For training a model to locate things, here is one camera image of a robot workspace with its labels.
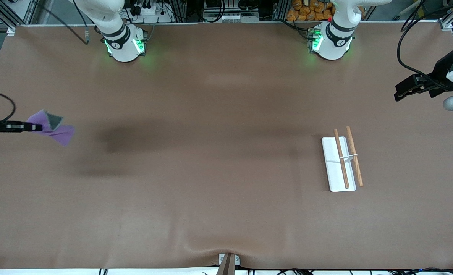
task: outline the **green led light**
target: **green led light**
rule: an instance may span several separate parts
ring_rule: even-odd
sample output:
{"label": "green led light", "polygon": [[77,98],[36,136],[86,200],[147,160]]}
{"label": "green led light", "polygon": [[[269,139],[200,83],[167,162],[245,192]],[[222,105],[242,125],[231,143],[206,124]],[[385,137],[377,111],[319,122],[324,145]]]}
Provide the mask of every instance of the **green led light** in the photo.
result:
{"label": "green led light", "polygon": [[352,37],[350,38],[350,40],[347,42],[347,48],[345,48],[345,51],[348,51],[349,48],[350,48],[350,42],[352,42]]}
{"label": "green led light", "polygon": [[135,45],[136,50],[137,50],[139,53],[142,53],[142,52],[143,52],[143,42],[141,42],[141,41],[139,41],[139,40],[137,41],[137,40],[134,39],[134,40],[133,40],[133,43],[134,43],[134,45]]}
{"label": "green led light", "polygon": [[104,40],[104,44],[106,44],[106,47],[108,48],[108,52],[109,52],[109,54],[111,54],[111,49],[109,48],[108,42],[106,40]]}
{"label": "green led light", "polygon": [[319,50],[322,42],[323,42],[323,36],[319,35],[319,37],[317,39],[315,39],[313,42],[312,50]]}

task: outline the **black cable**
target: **black cable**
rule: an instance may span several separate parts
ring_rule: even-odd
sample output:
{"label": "black cable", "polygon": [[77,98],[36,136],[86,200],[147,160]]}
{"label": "black cable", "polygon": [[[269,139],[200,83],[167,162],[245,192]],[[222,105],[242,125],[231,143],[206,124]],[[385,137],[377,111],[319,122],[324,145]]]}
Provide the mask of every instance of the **black cable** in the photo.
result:
{"label": "black cable", "polygon": [[453,269],[439,269],[439,268],[424,268],[424,269],[419,269],[419,270],[386,270],[387,272],[393,274],[393,275],[413,275],[413,274],[418,274],[420,272],[448,272],[453,274]]}
{"label": "black cable", "polygon": [[74,2],[74,6],[75,6],[75,9],[77,10],[77,12],[79,13],[80,17],[82,18],[82,21],[84,22],[84,26],[86,26],[87,28],[87,23],[84,19],[84,16],[82,16],[82,13],[80,12],[80,9],[77,7],[77,4],[75,3],[75,0],[72,0],[72,2]]}
{"label": "black cable", "polygon": [[284,20],[282,20],[282,19],[275,19],[274,21],[282,22],[282,23],[284,23],[284,25],[286,25],[286,26],[288,26],[288,27],[290,27],[290,28],[292,28],[292,29],[297,29],[297,30],[302,30],[302,31],[308,31],[307,28],[299,28],[299,27],[293,26],[293,25],[289,24],[287,21],[284,21]]}
{"label": "black cable", "polygon": [[0,93],[0,96],[5,98],[5,99],[7,99],[12,105],[11,113],[7,117],[5,117],[5,118],[0,120],[0,123],[2,123],[2,122],[7,121],[8,119],[10,119],[14,115],[14,113],[16,112],[16,103],[14,103],[14,101],[10,97],[8,97],[6,95],[3,95],[3,94]]}
{"label": "black cable", "polygon": [[85,45],[89,44],[89,41],[84,40],[80,35],[78,35],[67,23],[65,23],[62,19],[60,19],[57,15],[55,15],[53,12],[48,10],[46,7],[43,7],[40,3],[38,3],[36,0],[33,1],[38,7],[43,9],[44,11],[48,12],[51,16],[53,16],[55,19],[57,19],[60,23],[65,25],[79,40],[81,40]]}
{"label": "black cable", "polygon": [[181,19],[188,19],[187,17],[183,17],[183,16],[180,16],[180,15],[176,14],[176,12],[174,12],[173,9],[169,8],[169,6],[166,5],[166,4],[162,1],[162,9],[163,9],[164,6],[165,6],[165,7],[167,8],[167,10],[170,11],[174,16],[179,17],[179,18],[181,18]]}
{"label": "black cable", "polygon": [[303,37],[303,38],[305,38],[306,40],[308,40],[308,36],[306,36],[306,35],[304,35],[303,33],[301,33],[300,28],[298,28],[298,27],[296,26],[296,23],[295,23],[294,21],[293,21],[293,25],[294,25],[294,27],[296,28],[296,31],[298,31],[298,34],[299,34],[301,37]]}
{"label": "black cable", "polygon": [[130,14],[128,13],[128,9],[125,9],[126,11],[126,16],[128,17],[128,21],[130,21],[130,23],[132,22],[132,19],[130,18]]}
{"label": "black cable", "polygon": [[413,10],[413,12],[410,14],[410,16],[408,16],[408,18],[406,19],[405,23],[403,23],[403,26],[401,26],[401,29],[400,29],[401,32],[406,30],[406,28],[408,27],[407,25],[408,25],[408,22],[410,21],[410,19],[411,19],[410,23],[413,23],[413,21],[415,21],[415,19],[417,17],[418,10],[420,9],[420,7],[422,7],[424,5],[425,1],[427,1],[427,0],[421,0],[420,4],[415,8],[415,10]]}
{"label": "black cable", "polygon": [[222,11],[222,7],[220,6],[220,8],[218,9],[220,13],[219,13],[218,16],[216,17],[216,19],[214,19],[213,21],[209,22],[209,21],[207,21],[206,19],[204,19],[204,17],[201,15],[201,11],[203,10],[203,8],[202,8],[202,7],[199,7],[199,8],[198,8],[198,5],[197,5],[197,4],[198,4],[199,2],[200,2],[201,4],[204,3],[202,0],[197,0],[197,1],[196,1],[196,14],[197,14],[197,18],[198,18],[199,20],[203,21],[203,22],[215,23],[215,22],[219,21],[219,20],[223,17],[223,15],[225,14],[225,0],[222,0],[223,11]]}
{"label": "black cable", "polygon": [[443,8],[440,8],[440,9],[436,9],[432,12],[429,12],[428,14],[424,14],[422,17],[418,18],[418,19],[415,19],[412,23],[410,23],[410,25],[408,25],[407,29],[405,29],[403,31],[403,34],[401,35],[401,38],[400,38],[400,41],[398,42],[398,46],[396,47],[396,58],[398,59],[398,63],[400,63],[400,65],[402,65],[404,68],[408,69],[408,70],[411,70],[419,75],[421,75],[422,77],[424,77],[426,80],[428,80],[429,82],[431,82],[432,84],[438,86],[439,88],[441,89],[445,89],[447,91],[453,91],[453,87],[447,87],[446,85],[442,84],[442,83],[438,83],[436,82],[434,79],[432,79],[431,77],[429,77],[427,74],[421,72],[420,70],[417,70],[407,64],[405,64],[402,60],[401,60],[401,43],[403,42],[403,39],[405,38],[406,34],[410,31],[410,29],[415,26],[419,21],[421,21],[423,18],[429,16],[429,15],[432,15],[434,13],[437,13],[437,12],[440,12],[440,11],[444,11],[444,10],[448,10],[450,8],[453,8],[453,5],[449,5],[447,7],[443,7]]}

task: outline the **wooden stick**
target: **wooden stick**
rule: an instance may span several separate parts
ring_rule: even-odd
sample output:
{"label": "wooden stick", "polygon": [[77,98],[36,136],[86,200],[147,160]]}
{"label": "wooden stick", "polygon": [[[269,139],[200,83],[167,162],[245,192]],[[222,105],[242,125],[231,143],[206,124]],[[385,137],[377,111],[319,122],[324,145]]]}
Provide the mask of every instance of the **wooden stick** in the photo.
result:
{"label": "wooden stick", "polygon": [[[335,129],[333,131],[335,134],[335,143],[337,143],[337,150],[338,150],[338,157],[342,158],[344,155],[342,153],[342,146],[340,146],[340,141],[338,140],[338,131]],[[340,167],[342,167],[342,176],[344,177],[344,184],[345,184],[345,189],[349,188],[349,179],[347,179],[347,171],[345,170],[345,161],[344,159],[339,159],[340,160]]]}
{"label": "wooden stick", "polygon": [[352,138],[350,126],[347,126],[347,137],[349,138],[350,154],[354,155],[354,165],[356,167],[357,182],[359,183],[360,187],[363,187],[364,184],[362,183],[361,169],[359,168],[359,159],[357,158],[357,155],[355,155],[357,154],[356,147],[354,145],[354,139]]}

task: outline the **brown tablecloth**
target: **brown tablecloth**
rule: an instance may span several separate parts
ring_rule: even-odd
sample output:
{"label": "brown tablecloth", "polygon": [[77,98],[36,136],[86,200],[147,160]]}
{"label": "brown tablecloth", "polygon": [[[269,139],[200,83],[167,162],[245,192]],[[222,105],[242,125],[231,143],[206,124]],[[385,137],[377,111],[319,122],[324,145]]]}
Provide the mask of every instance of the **brown tablecloth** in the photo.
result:
{"label": "brown tablecloth", "polygon": [[[76,133],[67,148],[0,134],[0,268],[205,266],[220,252],[251,268],[453,267],[453,113],[445,95],[394,102],[411,75],[400,27],[362,23],[325,61],[282,24],[157,26],[127,64],[96,33],[86,46],[17,28],[0,54],[13,118],[45,108]],[[451,33],[414,29],[403,59],[431,71]],[[347,125],[365,186],[332,193],[320,139]]]}

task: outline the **metal frame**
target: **metal frame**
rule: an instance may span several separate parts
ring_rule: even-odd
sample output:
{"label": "metal frame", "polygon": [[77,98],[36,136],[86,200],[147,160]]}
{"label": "metal frame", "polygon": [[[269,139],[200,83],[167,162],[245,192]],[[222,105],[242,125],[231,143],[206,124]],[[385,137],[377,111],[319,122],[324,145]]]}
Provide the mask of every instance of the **metal frame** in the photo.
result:
{"label": "metal frame", "polygon": [[441,30],[452,30],[453,11],[450,14],[439,19]]}
{"label": "metal frame", "polygon": [[364,19],[361,21],[368,21],[369,18],[372,16],[373,12],[376,10],[376,7],[378,7],[378,6],[369,7],[366,11],[366,16],[364,16]]}
{"label": "metal frame", "polygon": [[172,10],[174,11],[174,18],[176,22],[183,23],[186,14],[186,3],[182,0],[169,0],[169,5],[171,6]]}
{"label": "metal frame", "polygon": [[8,6],[0,0],[0,21],[8,28],[15,30],[17,25],[24,24],[24,21]]}
{"label": "metal frame", "polygon": [[31,21],[33,20],[35,14],[36,14],[36,8],[38,7],[38,3],[40,3],[40,0],[34,0],[29,3],[28,8],[26,9],[26,14],[24,15],[23,21],[25,24],[31,24]]}

